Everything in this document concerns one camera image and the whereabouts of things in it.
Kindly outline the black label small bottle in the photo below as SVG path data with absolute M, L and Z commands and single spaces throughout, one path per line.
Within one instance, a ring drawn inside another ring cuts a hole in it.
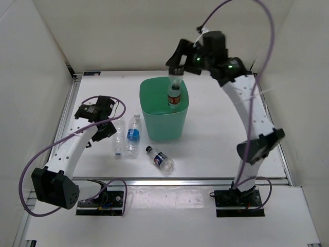
M 168 72 L 172 90 L 179 90 L 184 77 L 184 67 L 169 67 Z

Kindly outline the clear unlabelled plastic bottle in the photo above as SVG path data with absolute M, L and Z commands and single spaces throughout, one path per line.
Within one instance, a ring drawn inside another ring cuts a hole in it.
M 125 119 L 124 117 L 115 120 L 114 126 L 116 128 L 116 134 L 114 137 L 114 154 L 117 157 L 121 157 L 124 149 L 125 140 Z

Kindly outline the red label red cap bottle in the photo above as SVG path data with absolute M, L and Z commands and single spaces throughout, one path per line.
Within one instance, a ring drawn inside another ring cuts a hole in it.
M 171 109 L 178 109 L 180 105 L 180 87 L 170 85 L 167 91 L 168 106 Z

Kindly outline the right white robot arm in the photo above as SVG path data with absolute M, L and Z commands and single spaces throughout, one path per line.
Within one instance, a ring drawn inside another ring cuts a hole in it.
M 256 84 L 249 81 L 242 60 L 228 56 L 225 41 L 214 44 L 215 47 L 207 48 L 199 42 L 181 39 L 166 66 L 172 74 L 200 75 L 208 71 L 233 103 L 247 134 L 246 141 L 236 147 L 241 161 L 230 189 L 231 201 L 242 206 L 255 190 L 260 166 L 285 133 L 271 123 L 263 104 L 255 98 Z

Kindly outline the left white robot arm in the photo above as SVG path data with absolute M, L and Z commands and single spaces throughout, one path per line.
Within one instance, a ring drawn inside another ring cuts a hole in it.
M 62 142 L 55 155 L 44 168 L 36 168 L 31 178 L 39 201 L 57 207 L 71 209 L 78 200 L 79 186 L 71 179 L 74 169 L 86 147 L 91 143 L 108 138 L 116 133 L 111 122 L 82 128 L 103 120 L 111 115 L 115 102 L 110 100 L 105 103 L 82 104 L 79 106 L 68 134 L 73 136 Z

